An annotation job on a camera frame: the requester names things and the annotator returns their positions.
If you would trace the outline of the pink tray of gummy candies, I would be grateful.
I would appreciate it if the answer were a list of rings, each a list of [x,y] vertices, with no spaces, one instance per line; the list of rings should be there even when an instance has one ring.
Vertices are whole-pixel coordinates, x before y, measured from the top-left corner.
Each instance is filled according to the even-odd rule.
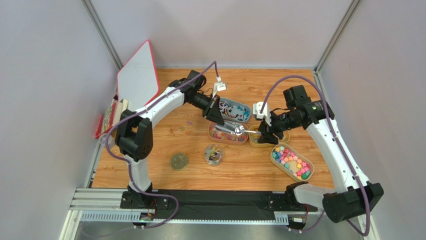
[[[238,136],[222,132],[216,128],[216,123],[214,122],[209,124],[207,133],[212,142],[229,145],[244,145],[249,138],[247,133]]]

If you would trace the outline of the silver metal scoop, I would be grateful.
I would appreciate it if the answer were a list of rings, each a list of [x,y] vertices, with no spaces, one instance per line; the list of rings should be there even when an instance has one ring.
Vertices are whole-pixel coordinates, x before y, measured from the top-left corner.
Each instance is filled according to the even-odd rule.
[[[261,135],[260,131],[247,130],[243,125],[238,122],[225,121],[224,124],[217,123],[215,125],[215,128],[218,131],[234,136],[242,136],[244,134]]]

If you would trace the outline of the clear plastic jar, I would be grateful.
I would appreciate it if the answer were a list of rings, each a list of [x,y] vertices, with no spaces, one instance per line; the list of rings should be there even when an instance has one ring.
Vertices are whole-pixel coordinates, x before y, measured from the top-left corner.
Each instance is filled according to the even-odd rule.
[[[204,159],[209,166],[220,165],[223,156],[223,149],[217,144],[210,144],[204,150]]]

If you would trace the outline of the beige tray of star candies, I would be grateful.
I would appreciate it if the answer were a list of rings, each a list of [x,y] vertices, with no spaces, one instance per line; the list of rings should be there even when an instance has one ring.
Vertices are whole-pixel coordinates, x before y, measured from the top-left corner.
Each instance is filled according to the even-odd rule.
[[[297,182],[307,182],[315,172],[314,164],[286,143],[275,145],[270,161]]]

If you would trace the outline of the gold metal jar lid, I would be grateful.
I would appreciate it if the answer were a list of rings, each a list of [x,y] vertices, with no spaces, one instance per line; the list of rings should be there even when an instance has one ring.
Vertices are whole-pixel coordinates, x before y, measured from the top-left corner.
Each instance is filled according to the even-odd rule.
[[[184,153],[174,154],[169,161],[169,165],[174,171],[182,171],[188,164],[189,159]]]

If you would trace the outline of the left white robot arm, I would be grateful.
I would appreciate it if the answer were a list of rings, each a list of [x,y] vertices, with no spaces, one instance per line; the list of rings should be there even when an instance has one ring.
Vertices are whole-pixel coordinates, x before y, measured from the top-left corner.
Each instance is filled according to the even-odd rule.
[[[142,200],[154,197],[147,158],[154,146],[155,126],[173,110],[188,103],[200,109],[204,119],[224,124],[218,92],[226,90],[227,86],[217,76],[212,93],[206,95],[201,90],[206,82],[202,73],[191,70],[188,77],[172,81],[153,102],[137,111],[125,110],[122,113],[115,144],[128,165],[129,194]]]

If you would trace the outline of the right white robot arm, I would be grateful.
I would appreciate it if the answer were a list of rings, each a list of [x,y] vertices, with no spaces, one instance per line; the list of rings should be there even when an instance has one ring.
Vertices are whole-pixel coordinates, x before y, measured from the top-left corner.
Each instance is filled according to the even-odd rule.
[[[305,182],[289,186],[295,201],[324,210],[334,223],[362,215],[369,218],[384,189],[380,183],[372,183],[356,163],[329,104],[323,98],[311,100],[302,85],[285,90],[283,95],[288,110],[281,114],[274,113],[266,101],[253,104],[252,114],[260,121],[259,141],[277,145],[284,131],[303,128],[319,148],[334,184],[333,189]]]

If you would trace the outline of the blue tray of lollipops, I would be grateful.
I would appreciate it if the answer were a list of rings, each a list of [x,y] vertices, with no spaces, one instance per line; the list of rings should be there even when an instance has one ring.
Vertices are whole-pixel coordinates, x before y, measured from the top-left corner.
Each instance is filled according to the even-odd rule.
[[[224,120],[246,124],[251,116],[251,108],[238,101],[221,97],[219,110]]]

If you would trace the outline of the white board with red edge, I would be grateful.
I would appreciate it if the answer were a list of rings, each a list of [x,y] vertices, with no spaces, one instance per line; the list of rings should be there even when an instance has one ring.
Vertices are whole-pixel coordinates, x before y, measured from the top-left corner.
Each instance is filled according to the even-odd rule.
[[[136,111],[159,94],[160,84],[152,45],[146,40],[117,74],[117,96],[128,101],[127,108]]]

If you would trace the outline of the stack of books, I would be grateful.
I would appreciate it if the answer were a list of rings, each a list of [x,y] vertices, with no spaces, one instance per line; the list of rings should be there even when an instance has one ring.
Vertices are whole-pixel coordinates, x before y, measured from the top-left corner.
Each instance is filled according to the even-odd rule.
[[[104,112],[101,116],[98,127],[94,138],[99,139],[99,137],[107,133],[114,125],[120,121],[120,117],[123,111],[128,107],[129,101],[123,98],[120,101],[114,100],[110,107]]]

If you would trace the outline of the small clear plastic cup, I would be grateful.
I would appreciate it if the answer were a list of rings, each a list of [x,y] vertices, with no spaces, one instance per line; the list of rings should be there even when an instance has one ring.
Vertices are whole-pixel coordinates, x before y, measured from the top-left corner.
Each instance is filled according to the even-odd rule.
[[[99,144],[104,148],[109,147],[110,149],[115,146],[115,140],[112,136],[107,138],[108,134],[104,133],[99,136]]]

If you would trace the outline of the aluminium frame rail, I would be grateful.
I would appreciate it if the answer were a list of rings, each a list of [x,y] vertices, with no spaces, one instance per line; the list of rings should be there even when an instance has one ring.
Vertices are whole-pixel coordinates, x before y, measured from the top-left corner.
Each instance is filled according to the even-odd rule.
[[[275,211],[273,220],[173,220],[179,201],[176,197],[155,191],[155,197],[143,202],[132,197],[126,189],[115,188],[79,188],[75,191],[70,204],[71,210],[81,211],[81,220],[102,222],[130,222],[137,225],[165,223],[189,224],[236,224],[236,225],[278,225],[286,226],[305,213],[320,215],[321,210],[312,205],[305,208],[298,205],[285,192],[292,211]]]

